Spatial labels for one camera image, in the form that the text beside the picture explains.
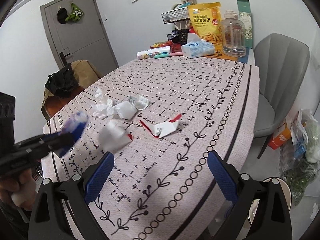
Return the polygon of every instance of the bottle cap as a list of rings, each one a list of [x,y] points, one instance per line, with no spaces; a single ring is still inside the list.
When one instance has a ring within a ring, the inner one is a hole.
[[[224,14],[224,17],[226,19],[227,18],[237,19],[238,15],[233,10],[226,10],[226,13]]]

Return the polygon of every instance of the door handle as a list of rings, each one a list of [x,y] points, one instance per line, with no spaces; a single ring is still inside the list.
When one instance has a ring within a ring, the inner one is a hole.
[[[67,65],[68,65],[68,62],[66,61],[66,56],[69,56],[69,55],[71,55],[71,53],[68,53],[68,54],[66,54],[66,55],[63,55],[63,52],[60,52],[60,53],[59,53],[59,56],[60,56],[60,58],[61,58],[62,63],[63,63],[64,66],[67,66]]]

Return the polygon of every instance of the gray door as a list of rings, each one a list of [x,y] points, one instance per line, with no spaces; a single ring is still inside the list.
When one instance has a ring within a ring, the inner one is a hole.
[[[65,8],[71,13],[71,3],[84,15],[78,22],[61,24],[57,12]],[[76,60],[89,60],[103,75],[118,67],[108,41],[95,0],[55,0],[41,6],[47,38],[59,68]]]

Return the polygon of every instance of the chair leg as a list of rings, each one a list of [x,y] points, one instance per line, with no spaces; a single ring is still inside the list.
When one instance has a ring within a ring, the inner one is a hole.
[[[261,158],[263,152],[266,150],[267,146],[268,146],[268,143],[270,141],[270,139],[272,138],[272,134],[268,135],[267,138],[266,138],[266,141],[264,142],[263,146],[262,146],[262,149],[258,155],[258,159]]]

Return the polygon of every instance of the green box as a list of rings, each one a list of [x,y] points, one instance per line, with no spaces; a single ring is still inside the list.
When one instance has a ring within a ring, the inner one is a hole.
[[[253,36],[252,36],[252,20],[251,20],[251,9],[249,0],[237,0],[240,21],[245,26],[245,46],[248,48],[253,47]]]

